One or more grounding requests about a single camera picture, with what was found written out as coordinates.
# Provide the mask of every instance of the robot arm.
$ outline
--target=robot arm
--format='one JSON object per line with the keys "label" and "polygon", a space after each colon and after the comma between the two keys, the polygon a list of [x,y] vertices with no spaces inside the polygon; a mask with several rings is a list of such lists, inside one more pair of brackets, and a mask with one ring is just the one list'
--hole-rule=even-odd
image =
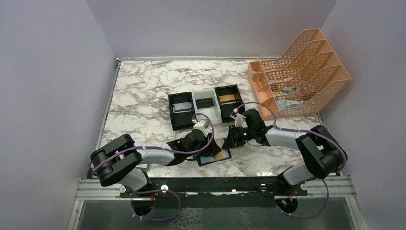
{"label": "robot arm", "polygon": [[285,188],[312,178],[324,179],[330,173],[337,171],[347,159],[345,152],[346,159],[343,159],[340,151],[334,145],[314,134],[320,134],[338,145],[324,126],[317,125],[310,129],[313,134],[290,132],[279,130],[273,125],[266,126],[255,109],[249,109],[243,112],[242,115],[248,127],[230,126],[227,139],[222,148],[240,147],[246,141],[254,139],[264,146],[285,146],[299,150],[304,162],[278,175],[279,183]]}
{"label": "robot arm", "polygon": [[[187,157],[215,156],[221,151],[215,141],[210,142],[208,147],[194,154],[176,154],[168,150],[190,152],[204,147],[211,137],[206,134],[208,122],[201,120],[195,122],[193,130],[184,138],[167,142],[163,145],[146,145],[134,142],[131,136],[124,134],[91,155],[91,161],[97,171],[100,184],[110,186],[115,183],[126,185],[136,191],[152,189],[148,175],[135,168],[139,164],[160,164],[171,166],[183,163]],[[106,161],[118,152],[123,154]]]}

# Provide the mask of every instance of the small box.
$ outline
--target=small box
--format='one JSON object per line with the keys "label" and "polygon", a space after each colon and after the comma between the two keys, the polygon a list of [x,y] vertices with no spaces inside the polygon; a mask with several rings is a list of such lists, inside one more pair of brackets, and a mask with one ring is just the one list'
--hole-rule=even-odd
{"label": "small box", "polygon": [[168,95],[169,112],[173,131],[192,128],[196,112],[207,115],[213,124],[234,121],[231,112],[243,101],[237,85],[195,90]]}
{"label": "small box", "polygon": [[[220,104],[221,121],[231,122],[234,121],[230,114],[233,110],[239,107],[243,101],[241,98],[240,90],[237,85],[229,85],[223,87],[216,87],[215,92],[218,102]],[[244,107],[240,108],[240,113],[245,111]]]}
{"label": "small box", "polygon": [[196,113],[191,92],[168,95],[170,121],[172,129],[192,128],[192,117]]}

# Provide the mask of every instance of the glass panel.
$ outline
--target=glass panel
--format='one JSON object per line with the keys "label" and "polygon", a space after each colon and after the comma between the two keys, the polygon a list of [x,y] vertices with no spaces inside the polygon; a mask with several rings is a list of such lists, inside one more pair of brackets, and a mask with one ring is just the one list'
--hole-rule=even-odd
{"label": "glass panel", "polygon": [[[325,198],[299,199],[297,215],[309,216],[325,205]],[[149,215],[164,218],[175,210],[155,209]],[[129,201],[85,201],[80,230],[353,230],[345,198],[332,198],[327,211],[314,219],[295,219],[276,208],[185,208],[172,221],[140,221],[132,217]]]}

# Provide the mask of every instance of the small item in organizer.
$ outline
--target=small item in organizer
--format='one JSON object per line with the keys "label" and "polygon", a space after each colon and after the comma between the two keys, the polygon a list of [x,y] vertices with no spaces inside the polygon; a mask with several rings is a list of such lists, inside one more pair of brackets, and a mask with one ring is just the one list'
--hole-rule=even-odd
{"label": "small item in organizer", "polygon": [[292,77],[284,78],[284,79],[269,79],[268,82],[269,84],[275,84],[275,83],[281,83],[281,82],[287,82],[290,81]]}
{"label": "small item in organizer", "polygon": [[302,103],[300,101],[294,101],[294,100],[277,100],[276,104],[280,109],[291,109],[291,108],[296,108],[299,106],[302,106]]}
{"label": "small item in organizer", "polygon": [[289,87],[289,86],[285,86],[285,87],[282,88],[282,91],[284,91],[284,92],[293,92],[293,89],[291,87]]}

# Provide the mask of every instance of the storage box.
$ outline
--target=storage box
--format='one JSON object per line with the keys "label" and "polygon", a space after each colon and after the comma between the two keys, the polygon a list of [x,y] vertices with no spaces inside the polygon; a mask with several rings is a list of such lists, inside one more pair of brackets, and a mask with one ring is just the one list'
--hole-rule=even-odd
{"label": "storage box", "polygon": [[243,103],[237,85],[171,94],[168,102],[174,131],[192,128],[192,117],[196,112],[206,114],[213,124],[232,122],[231,112]]}
{"label": "storage box", "polygon": [[[306,34],[310,32],[312,37],[304,44],[303,37],[309,37]],[[303,31],[279,59],[250,62],[247,75],[256,100],[269,106],[277,118],[321,112],[351,80],[319,29]],[[284,87],[293,92],[282,91]],[[278,100],[304,104],[281,109]],[[273,119],[271,112],[260,105],[259,113],[264,120]]]}

